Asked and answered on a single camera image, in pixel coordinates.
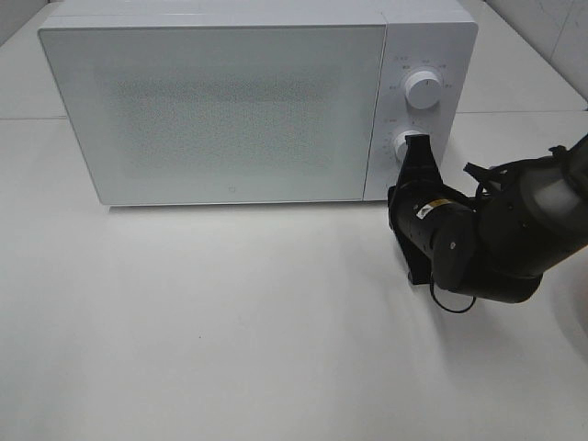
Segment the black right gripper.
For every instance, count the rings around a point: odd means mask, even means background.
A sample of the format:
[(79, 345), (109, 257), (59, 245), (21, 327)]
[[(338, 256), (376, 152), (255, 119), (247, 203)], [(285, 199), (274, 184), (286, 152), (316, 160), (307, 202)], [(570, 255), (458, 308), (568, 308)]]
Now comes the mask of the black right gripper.
[(390, 226), (414, 285), (460, 286), (473, 257), (468, 198), (443, 185), (430, 137), (407, 135), (398, 185), (389, 191)]

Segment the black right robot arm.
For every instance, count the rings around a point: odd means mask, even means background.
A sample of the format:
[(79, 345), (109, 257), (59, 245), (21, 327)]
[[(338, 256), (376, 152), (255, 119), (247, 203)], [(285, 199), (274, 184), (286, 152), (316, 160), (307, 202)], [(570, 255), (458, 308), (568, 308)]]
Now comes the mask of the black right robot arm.
[(443, 181), (428, 136), (406, 142), (388, 215), (413, 285), (521, 303), (546, 271), (586, 247), (585, 138), (536, 159), (466, 164), (478, 183), (471, 197)]

